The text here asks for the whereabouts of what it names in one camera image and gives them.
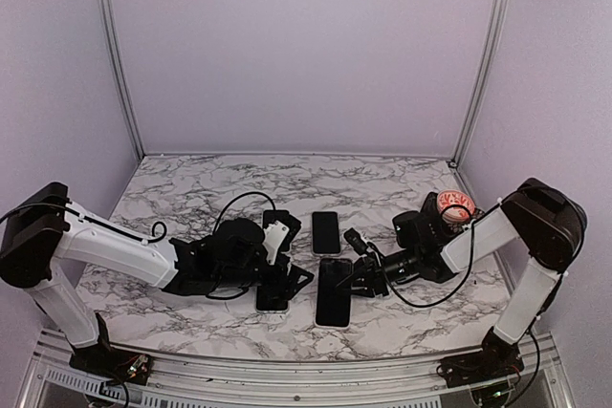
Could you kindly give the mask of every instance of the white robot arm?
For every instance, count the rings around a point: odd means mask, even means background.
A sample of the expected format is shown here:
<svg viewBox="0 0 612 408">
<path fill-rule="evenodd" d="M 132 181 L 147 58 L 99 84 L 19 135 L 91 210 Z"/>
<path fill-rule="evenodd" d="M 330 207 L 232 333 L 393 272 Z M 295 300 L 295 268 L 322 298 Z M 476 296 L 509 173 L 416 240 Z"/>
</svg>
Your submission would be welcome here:
<svg viewBox="0 0 612 408">
<path fill-rule="evenodd" d="M 553 301 L 564 273 L 576 259 L 586 215 L 558 190 L 529 179 L 463 232 L 453 233 L 438 212 L 436 198 L 436 193 L 430 193 L 421 211 L 393 219 L 398 244 L 404 248 L 399 252 L 384 256 L 354 229 L 344 234 L 353 249 L 365 255 L 349 279 L 353 292 L 373 297 L 387 295 L 391 289 L 415 308 L 435 306 L 450 295 L 432 305 L 413 304 L 392 283 L 417 278 L 444 283 L 463 271 L 469 274 L 473 263 L 510 241 L 521 240 L 531 258 L 508 306 L 485 336 L 483 350 L 444 358 L 440 376 L 448 387 L 455 387 L 522 370 L 517 343 Z"/>
<path fill-rule="evenodd" d="M 0 277 L 24 289 L 64 332 L 74 349 L 73 367 L 118 380 L 145 383 L 150 357 L 110 346 L 104 321 L 78 297 L 60 260 L 109 268 L 178 295 L 224 299 L 212 293 L 257 286 L 258 297 L 281 310 L 314 278 L 279 251 L 298 229 L 281 222 L 262 229 L 247 219 L 225 221 L 192 243 L 166 238 L 165 225 L 162 236 L 148 237 L 71 202 L 61 183 L 48 184 L 5 218 Z"/>
</svg>

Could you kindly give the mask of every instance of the purple wall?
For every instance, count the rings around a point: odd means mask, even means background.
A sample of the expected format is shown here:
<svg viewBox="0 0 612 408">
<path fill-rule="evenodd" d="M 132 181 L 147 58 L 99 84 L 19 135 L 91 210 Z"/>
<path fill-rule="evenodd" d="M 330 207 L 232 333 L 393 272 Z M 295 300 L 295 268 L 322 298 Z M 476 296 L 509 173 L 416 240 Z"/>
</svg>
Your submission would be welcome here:
<svg viewBox="0 0 612 408">
<path fill-rule="evenodd" d="M 612 0 L 510 0 L 465 172 L 484 205 L 535 176 L 582 204 L 584 250 L 546 321 L 578 407 L 609 405 Z M 518 276 L 524 250 L 503 253 Z"/>
<path fill-rule="evenodd" d="M 492 0 L 113 0 L 149 152 L 450 156 Z"/>
<path fill-rule="evenodd" d="M 0 213 L 56 180 L 108 215 L 136 160 L 97 0 L 0 0 L 0 82 Z M 0 399 L 13 406 L 42 316 L 0 281 L 0 317 Z"/>
</svg>

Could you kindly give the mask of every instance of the metal extrusion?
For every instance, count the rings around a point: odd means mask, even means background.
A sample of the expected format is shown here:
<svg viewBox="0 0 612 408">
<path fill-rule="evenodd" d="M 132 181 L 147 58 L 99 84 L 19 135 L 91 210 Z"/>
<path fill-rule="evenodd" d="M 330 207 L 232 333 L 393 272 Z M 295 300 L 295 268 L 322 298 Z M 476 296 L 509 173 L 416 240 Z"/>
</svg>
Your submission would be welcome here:
<svg viewBox="0 0 612 408">
<path fill-rule="evenodd" d="M 539 336 L 538 341 L 542 352 L 541 371 L 551 379 L 551 384 L 555 382 L 551 386 L 555 391 L 563 382 L 555 343 L 549 333 Z M 536 348 L 530 338 L 525 338 L 519 347 L 527 375 L 535 370 Z M 436 374 L 440 359 L 478 349 L 475 346 L 432 354 L 336 362 L 245 360 L 148 350 L 155 362 L 147 385 L 127 383 L 127 388 L 132 400 L 130 406 L 140 408 L 435 408 L 438 397 L 507 380 L 502 377 L 471 386 L 446 387 Z M 17 406 L 40 406 L 47 383 L 102 399 L 124 399 L 121 387 L 100 386 L 107 378 L 71 368 L 68 365 L 71 353 L 62 333 L 43 330 Z"/>
<path fill-rule="evenodd" d="M 454 153 L 452 154 L 452 160 L 457 164 L 457 167 L 461 166 L 461 163 L 468 151 L 468 147 L 470 146 L 471 136 L 473 134 L 476 119 L 484 99 L 487 81 L 489 80 L 492 62 L 495 52 L 499 46 L 499 38 L 501 36 L 504 18 L 506 17 L 507 7 L 508 0 L 493 0 L 489 30 L 487 31 L 485 48 L 480 60 L 480 68 L 478 69 L 476 82 L 471 93 L 470 106 L 468 108 L 468 112 L 466 113 L 463 127 L 461 128 L 459 140 L 457 141 Z"/>
<path fill-rule="evenodd" d="M 113 17 L 113 9 L 111 0 L 98 0 L 100 7 L 100 15 L 102 19 L 102 27 L 106 41 L 106 48 L 109 53 L 111 68 L 113 70 L 113 78 L 117 87 L 121 112 L 125 119 L 125 124 L 129 133 L 130 141 L 134 153 L 140 162 L 144 158 L 144 147 L 142 144 L 141 134 L 136 122 L 132 99 L 127 88 L 127 80 L 125 79 L 125 71 L 121 63 L 119 41 L 117 39 L 117 30 L 115 28 L 115 19 Z"/>
</svg>

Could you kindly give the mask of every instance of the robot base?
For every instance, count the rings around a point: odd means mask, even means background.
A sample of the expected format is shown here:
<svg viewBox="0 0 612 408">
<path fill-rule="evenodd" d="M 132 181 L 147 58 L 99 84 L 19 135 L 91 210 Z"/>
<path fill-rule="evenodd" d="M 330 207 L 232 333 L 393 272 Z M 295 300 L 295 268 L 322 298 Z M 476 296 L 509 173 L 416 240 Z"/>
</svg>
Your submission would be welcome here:
<svg viewBox="0 0 612 408">
<path fill-rule="evenodd" d="M 525 369 L 518 346 L 495 346 L 491 341 L 492 331 L 485 338 L 482 351 L 453 355 L 440 361 L 438 375 L 446 380 L 449 388 L 517 375 Z"/>
<path fill-rule="evenodd" d="M 96 318 L 99 328 L 98 343 L 87 348 L 73 348 L 74 353 L 70 358 L 70 366 L 82 372 L 113 378 L 121 382 L 146 385 L 151 373 L 151 356 L 112 347 L 104 320 L 99 314 L 96 314 Z"/>
</svg>

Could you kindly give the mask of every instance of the cable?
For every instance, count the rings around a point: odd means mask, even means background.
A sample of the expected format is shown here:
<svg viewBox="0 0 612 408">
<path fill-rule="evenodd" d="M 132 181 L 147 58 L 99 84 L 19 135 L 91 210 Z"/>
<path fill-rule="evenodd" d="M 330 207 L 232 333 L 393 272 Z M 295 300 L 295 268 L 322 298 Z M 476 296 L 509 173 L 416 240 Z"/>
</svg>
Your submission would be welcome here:
<svg viewBox="0 0 612 408">
<path fill-rule="evenodd" d="M 138 359 L 138 357 L 140 357 L 140 355 L 139 355 L 139 354 L 134 355 L 134 356 L 133 356 L 133 357 L 131 357 L 129 360 L 126 360 L 125 362 L 120 363 L 119 365 L 117 365 L 117 366 L 115 367 L 115 370 L 117 370 L 117 369 L 118 369 L 118 367 L 123 367 L 123 366 L 127 365 L 128 363 L 134 363 L 134 362 L 135 362 L 135 361 Z"/>
<path fill-rule="evenodd" d="M 6 214 L 4 214 L 2 217 L 0 217 L 0 225 L 5 220 L 9 219 L 10 217 L 12 217 L 15 214 L 18 214 L 22 210 L 30 209 L 30 208 L 33 208 L 33 207 L 47 207 L 47 208 L 55 209 L 55 210 L 58 210 L 58 211 L 68 212 L 69 214 L 75 215 L 79 219 L 83 219 L 83 220 L 85 220 L 85 221 L 87 221 L 87 222 L 89 222 L 91 224 L 101 226 L 103 228 L 106 228 L 106 229 L 108 229 L 110 231 L 113 231 L 113 232 L 115 232 L 117 234 L 120 234 L 121 236 L 125 236 L 126 238 L 132 239 L 134 241 L 146 241 L 148 244 L 159 243 L 168 234 L 168 228 L 167 228 L 167 226 L 165 225 L 164 222 L 155 222 L 153 224 L 153 226 L 151 227 L 152 235 L 155 236 L 155 228 L 158 225 L 162 226 L 162 229 L 163 229 L 162 235 L 158 236 L 156 238 L 153 238 L 153 239 L 146 239 L 146 238 L 143 238 L 141 236 L 136 236 L 136 235 L 134 235 L 132 233 L 128 233 L 127 231 L 123 231 L 122 229 L 117 228 L 115 226 L 108 225 L 107 223 L 102 222 L 102 221 L 100 221 L 98 219 L 94 219 L 93 217 L 89 217 L 87 215 L 82 215 L 78 211 L 76 211 L 76 210 L 74 210 L 74 209 L 72 209 L 70 207 L 66 207 L 65 205 L 53 204 L 53 203 L 28 203 L 28 204 L 21 204 L 18 207 L 14 208 L 14 209 L 10 210 L 9 212 L 7 212 Z"/>
<path fill-rule="evenodd" d="M 226 211 L 230 208 L 230 206 L 234 204 L 236 201 L 241 200 L 242 198 L 245 198 L 246 196 L 250 196 L 250 195 L 263 196 L 270 202 L 270 204 L 272 205 L 272 209 L 276 210 L 276 205 L 274 204 L 274 201 L 272 200 L 272 198 L 270 198 L 270 196 L 268 196 L 262 191 L 248 191 L 247 193 L 243 193 L 242 195 L 236 196 L 233 200 L 231 200 L 229 203 L 226 204 L 226 206 L 223 208 L 223 210 L 219 214 L 219 217 L 217 217 L 217 221 L 214 224 L 214 229 L 212 230 L 212 234 L 217 232 L 217 229 L 219 228 L 219 225 L 221 224 L 221 219 L 223 218 L 223 215 L 226 213 Z"/>
<path fill-rule="evenodd" d="M 442 218 L 442 216 L 444 215 L 445 212 L 447 212 L 449 209 L 452 209 L 452 208 L 455 208 L 455 207 L 463 208 L 466 212 L 468 212 L 468 214 L 470 215 L 470 218 L 471 218 L 471 212 L 464 205 L 460 205 L 460 204 L 452 204 L 449 207 L 445 208 L 442 211 L 442 213 L 440 214 L 440 217 Z M 393 287 L 393 284 L 391 284 L 391 282 L 389 281 L 389 278 L 387 277 L 386 272 L 385 272 L 384 267 L 383 267 L 383 264 L 381 262 L 381 258 L 380 257 L 382 256 L 382 254 L 380 253 L 378 248 L 376 246 L 374 246 L 372 243 L 370 243 L 369 246 L 371 248 L 373 248 L 374 251 L 376 252 L 377 257 L 379 258 L 379 265 L 382 268 L 382 277 L 384 277 L 384 282 L 389 286 L 391 291 L 393 291 L 393 293 L 395 293 L 395 296 L 397 296 L 400 300 L 402 300 L 404 303 L 406 303 L 408 306 L 410 306 L 412 308 L 417 308 L 417 309 L 424 310 L 424 309 L 427 309 L 427 308 L 433 308 L 434 306 L 438 306 L 438 305 L 444 303 L 445 301 L 448 301 L 457 291 L 459 291 L 459 289 L 461 289 L 464 286 L 464 284 L 466 283 L 466 281 L 470 277 L 471 267 L 472 267 L 473 262 L 474 262 L 474 237 L 475 237 L 474 227 L 475 227 L 475 221 L 471 221 L 471 223 L 470 223 L 470 262 L 468 263 L 468 269 L 466 270 L 466 275 L 461 280 L 459 285 L 452 290 L 451 293 L 449 293 L 444 298 L 442 298 L 440 300 L 437 300 L 437 301 L 434 301 L 433 303 L 429 303 L 427 305 L 419 305 L 419 304 L 416 304 L 416 303 L 412 303 L 409 300 L 406 300 L 395 289 L 395 287 Z"/>
<path fill-rule="evenodd" d="M 520 380 L 523 378 L 522 374 L 520 373 L 520 370 L 518 370 L 516 365 L 511 365 L 510 368 L 514 370 L 514 372 L 516 373 L 516 376 L 518 377 L 518 380 L 516 381 L 516 385 L 520 384 Z"/>
<path fill-rule="evenodd" d="M 123 408 L 129 408 L 130 406 L 130 391 L 129 389 L 127 389 L 127 386 L 125 385 L 125 381 L 122 381 L 120 377 L 118 377 L 117 375 L 115 375 L 113 372 L 108 372 L 106 370 L 102 370 L 102 369 L 96 369 L 97 372 L 100 373 L 104 373 L 106 376 L 111 378 L 111 381 L 113 382 L 113 384 L 109 384 L 108 381 L 106 382 L 106 385 L 111 386 L 111 385 L 115 385 L 115 386 L 121 386 L 121 388 L 123 389 L 123 392 L 125 393 L 125 402 L 123 403 Z"/>
<path fill-rule="evenodd" d="M 209 293 L 205 295 L 205 297 L 208 298 L 209 300 L 219 300 L 219 301 L 235 300 L 236 298 L 240 298 L 241 296 L 247 294 L 247 292 L 249 291 L 248 287 L 240 287 L 239 289 L 240 289 L 239 293 L 236 293 L 230 296 L 215 296 Z"/>
<path fill-rule="evenodd" d="M 537 372 L 539 372 L 539 365 L 541 363 L 541 358 L 542 358 L 541 352 L 539 349 L 539 343 L 537 342 L 536 336 L 534 335 L 531 329 L 527 331 L 527 334 L 533 339 L 534 344 L 535 344 L 535 350 L 537 352 L 537 361 L 535 363 L 535 371 L 531 379 L 527 383 L 527 385 L 523 388 L 523 390 L 520 391 L 520 393 L 512 401 L 506 404 L 506 408 L 514 405 L 521 397 L 523 397 L 523 395 L 527 392 L 527 390 L 534 384 L 534 381 L 536 381 Z"/>
</svg>

